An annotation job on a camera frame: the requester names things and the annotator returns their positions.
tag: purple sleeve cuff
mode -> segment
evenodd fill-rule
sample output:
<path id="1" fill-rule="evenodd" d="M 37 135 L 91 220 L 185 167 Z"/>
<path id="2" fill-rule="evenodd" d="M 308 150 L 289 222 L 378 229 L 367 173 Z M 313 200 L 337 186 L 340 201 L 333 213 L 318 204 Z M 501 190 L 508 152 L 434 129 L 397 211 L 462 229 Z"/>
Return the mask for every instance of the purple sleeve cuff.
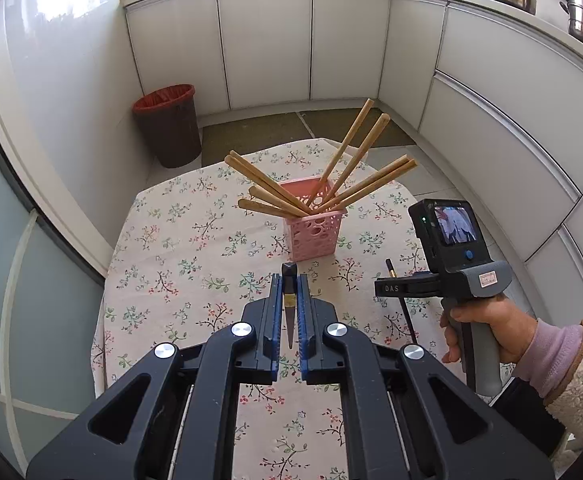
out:
<path id="1" fill-rule="evenodd" d="M 558 328 L 539 319 L 531 344 L 513 374 L 528 381 L 544 398 L 563 380 L 582 342 L 581 325 Z"/>

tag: metal bolt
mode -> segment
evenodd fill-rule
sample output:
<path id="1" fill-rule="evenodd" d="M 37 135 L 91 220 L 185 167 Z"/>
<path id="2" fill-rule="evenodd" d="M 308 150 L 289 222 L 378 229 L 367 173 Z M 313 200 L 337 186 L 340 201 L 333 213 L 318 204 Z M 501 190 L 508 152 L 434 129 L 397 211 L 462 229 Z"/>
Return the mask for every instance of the metal bolt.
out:
<path id="1" fill-rule="evenodd" d="M 233 335 L 237 335 L 238 337 L 249 335 L 251 334 L 251 331 L 251 325 L 242 321 L 240 323 L 235 323 L 235 325 L 231 327 L 231 332 Z"/>
<path id="2" fill-rule="evenodd" d="M 405 352 L 405 357 L 414 360 L 420 359 L 423 355 L 425 355 L 425 350 L 423 350 L 423 347 L 418 345 L 407 345 L 403 352 Z"/>
<path id="3" fill-rule="evenodd" d="M 347 333 L 347 325 L 343 325 L 342 323 L 331 323 L 327 327 L 327 333 L 334 337 L 340 337 Z"/>
<path id="4" fill-rule="evenodd" d="M 175 354 L 175 346 L 171 343 L 161 343 L 156 348 L 154 348 L 154 354 L 156 357 L 160 357 L 161 359 L 167 359 Z"/>

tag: tablecloth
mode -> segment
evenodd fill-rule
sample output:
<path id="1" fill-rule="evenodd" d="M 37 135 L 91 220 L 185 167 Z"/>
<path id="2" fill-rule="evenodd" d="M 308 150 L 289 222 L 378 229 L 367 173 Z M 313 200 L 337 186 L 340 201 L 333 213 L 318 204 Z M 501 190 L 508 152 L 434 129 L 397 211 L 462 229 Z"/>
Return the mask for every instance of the tablecloth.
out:
<path id="1" fill-rule="evenodd" d="M 246 158 L 281 181 L 321 174 L 334 152 L 311 139 Z M 343 156 L 334 179 L 349 160 Z M 345 187 L 373 171 L 360 163 Z M 245 303 L 268 294 L 289 248 L 282 219 L 237 207 L 251 185 L 221 162 L 139 193 L 106 279 L 92 350 L 97 394 L 157 343 L 199 344 L 239 320 Z M 413 203 L 397 182 L 380 188 L 349 207 L 335 254 L 299 262 L 313 296 L 333 303 L 342 322 L 394 348 L 409 341 L 409 332 L 398 300 L 375 298 L 373 280 L 387 275 L 387 257 L 399 275 L 427 268 L 407 212 Z M 440 301 L 407 303 L 419 343 L 442 357 Z M 338 385 L 302 384 L 297 343 L 289 350 L 286 340 L 283 333 L 278 381 L 242 386 L 234 478 L 347 480 Z"/>

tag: trash can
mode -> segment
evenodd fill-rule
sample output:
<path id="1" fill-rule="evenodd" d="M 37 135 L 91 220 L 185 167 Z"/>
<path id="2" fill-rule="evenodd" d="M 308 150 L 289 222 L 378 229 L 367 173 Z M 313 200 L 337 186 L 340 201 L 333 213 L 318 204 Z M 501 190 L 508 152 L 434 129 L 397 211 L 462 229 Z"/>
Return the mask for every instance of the trash can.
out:
<path id="1" fill-rule="evenodd" d="M 200 155 L 193 85 L 174 85 L 136 101 L 132 112 L 142 136 L 165 168 L 179 168 Z"/>

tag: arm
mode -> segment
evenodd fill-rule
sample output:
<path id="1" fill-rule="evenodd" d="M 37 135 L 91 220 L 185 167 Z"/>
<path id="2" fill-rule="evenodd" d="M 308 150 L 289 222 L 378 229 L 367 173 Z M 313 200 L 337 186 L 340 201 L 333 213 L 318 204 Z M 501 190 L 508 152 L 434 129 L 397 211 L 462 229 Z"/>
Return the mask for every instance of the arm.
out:
<path id="1" fill-rule="evenodd" d="M 504 294 L 472 301 L 451 311 L 462 322 L 489 323 L 501 346 L 503 363 L 517 363 L 514 374 L 529 381 L 547 410 L 578 437 L 583 437 L 583 322 L 557 328 L 520 311 Z M 443 362 L 460 358 L 458 339 L 446 317 L 449 352 Z"/>

